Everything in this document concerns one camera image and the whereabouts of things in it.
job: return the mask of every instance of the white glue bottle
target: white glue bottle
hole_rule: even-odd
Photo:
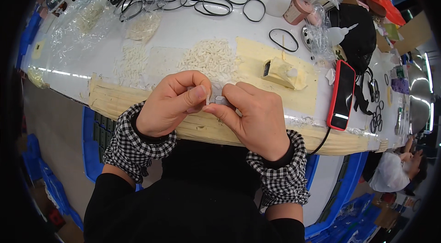
[[[291,0],[269,0],[266,5],[266,14],[274,17],[282,17],[288,10]]]
[[[339,43],[341,43],[345,39],[345,35],[354,27],[358,25],[351,25],[349,28],[339,28],[339,27],[333,27],[329,28],[326,32],[326,36],[328,36],[328,42],[331,47],[337,46]]]

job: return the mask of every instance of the worker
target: worker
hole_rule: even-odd
[[[302,136],[285,128],[281,97],[244,82],[226,84],[222,95],[239,115],[206,105],[211,94],[205,75],[183,71],[120,115],[85,212],[86,243],[305,242],[306,149]],[[234,133],[245,147],[177,140],[175,128],[200,110],[219,119],[216,127],[200,124],[201,136]],[[185,134],[195,126],[180,128]],[[152,159],[162,159],[161,179],[135,192]],[[265,216],[254,202],[261,186]]]
[[[427,177],[427,158],[422,150],[411,152],[415,136],[410,136],[401,154],[394,152],[370,152],[362,177],[369,186],[379,192],[396,192],[404,189],[412,180],[418,183]]]

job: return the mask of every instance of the smartphone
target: smartphone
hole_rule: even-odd
[[[335,70],[334,91],[326,124],[336,130],[344,131],[348,126],[352,107],[352,96],[356,83],[356,73],[350,65],[338,60]]]

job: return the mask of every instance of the right hand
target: right hand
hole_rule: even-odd
[[[286,134],[282,98],[245,82],[226,84],[222,95],[239,109],[242,117],[221,104],[211,103],[202,110],[222,120],[251,152],[271,161],[283,157],[290,139]]]

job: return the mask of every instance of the black-and-white checkered fabric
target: black-and-white checkered fabric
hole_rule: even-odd
[[[151,160],[167,157],[177,141],[176,131],[160,144],[147,144],[136,135],[130,120],[143,105],[144,102],[135,104],[119,116],[110,146],[103,156],[104,163],[124,170],[136,183],[142,183],[142,177],[148,176],[147,167],[152,164]],[[306,148],[303,137],[293,130],[287,130],[287,134],[294,145],[294,156],[289,165],[268,169],[263,166],[260,155],[250,151],[246,157],[247,163],[262,177],[264,206],[288,202],[304,205],[311,195],[306,189]]]
[[[124,170],[136,182],[142,183],[142,177],[147,177],[147,167],[152,165],[152,159],[159,160],[167,157],[176,146],[176,131],[168,135],[168,139],[160,144],[143,142],[132,128],[132,116],[144,106],[144,102],[135,104],[119,116],[115,133],[104,155],[104,163]]]
[[[306,148],[302,135],[294,130],[287,130],[294,145],[291,163],[279,169],[267,169],[263,166],[262,157],[248,152],[246,162],[262,177],[263,206],[282,203],[304,205],[311,194],[306,189],[305,166]]]

